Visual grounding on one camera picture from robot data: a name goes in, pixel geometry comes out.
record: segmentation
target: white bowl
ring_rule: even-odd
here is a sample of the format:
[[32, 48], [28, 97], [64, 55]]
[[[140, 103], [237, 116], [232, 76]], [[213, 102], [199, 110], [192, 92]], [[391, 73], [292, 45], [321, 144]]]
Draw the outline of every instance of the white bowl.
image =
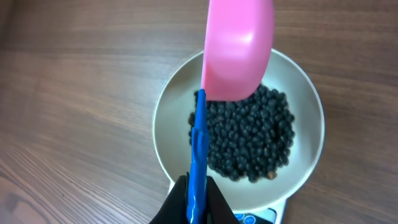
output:
[[[193, 56], [172, 75], [155, 108], [152, 129], [155, 150], [172, 183], [190, 170], [188, 117], [195, 110], [193, 92], [200, 88], [202, 60], [203, 52]], [[295, 62], [272, 50], [262, 84], [286, 93], [289, 110], [295, 115], [294, 145], [290, 148], [289, 165], [279, 168], [274, 180], [259, 179], [252, 184], [245, 177], [233, 182], [207, 169], [235, 213], [263, 210], [296, 192], [314, 170], [325, 137], [325, 119], [318, 93]]]

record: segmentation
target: pile of black beans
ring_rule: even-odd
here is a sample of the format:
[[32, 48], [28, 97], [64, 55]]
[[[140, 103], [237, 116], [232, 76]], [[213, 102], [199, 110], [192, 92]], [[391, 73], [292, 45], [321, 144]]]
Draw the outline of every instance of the pile of black beans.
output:
[[[197, 101], [198, 92], [194, 95]], [[233, 181], [247, 175], [256, 182], [261, 177], [274, 179], [277, 168], [289, 164], [294, 115], [285, 93], [260, 85], [245, 100], [208, 101], [206, 107], [210, 169]], [[188, 122], [192, 128], [195, 113]]]

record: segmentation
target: pink scoop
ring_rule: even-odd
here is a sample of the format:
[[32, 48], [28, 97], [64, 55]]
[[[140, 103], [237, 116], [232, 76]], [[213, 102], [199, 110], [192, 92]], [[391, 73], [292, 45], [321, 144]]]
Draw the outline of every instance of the pink scoop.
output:
[[210, 0], [201, 78], [207, 100], [250, 96], [266, 71], [273, 36], [272, 0]]

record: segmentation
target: wood grain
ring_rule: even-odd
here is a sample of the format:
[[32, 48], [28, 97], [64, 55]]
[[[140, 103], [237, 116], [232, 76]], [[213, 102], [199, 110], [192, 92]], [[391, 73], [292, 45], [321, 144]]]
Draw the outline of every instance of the wood grain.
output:
[[[169, 184], [152, 112], [173, 71], [202, 50], [208, 1], [11, 6], [0, 47], [0, 213], [148, 223]], [[398, 2], [278, 0], [275, 9], [274, 47], [309, 74], [326, 116], [320, 162], [284, 223], [398, 223]]]

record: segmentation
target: white object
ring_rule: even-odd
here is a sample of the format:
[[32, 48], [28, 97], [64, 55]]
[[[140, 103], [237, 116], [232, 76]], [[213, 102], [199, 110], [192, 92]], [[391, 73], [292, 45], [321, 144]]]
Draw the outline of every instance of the white object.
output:
[[[203, 55], [183, 64], [166, 83], [155, 107], [152, 134], [160, 164], [171, 182], [190, 170], [188, 117], [195, 110], [193, 92], [200, 88]], [[255, 184], [247, 177], [233, 182], [208, 169], [234, 213], [258, 212], [285, 201], [314, 170], [323, 147], [325, 119], [318, 93], [307, 74], [286, 55], [272, 50], [262, 83], [287, 95], [295, 115], [290, 164], [277, 170], [274, 180]]]

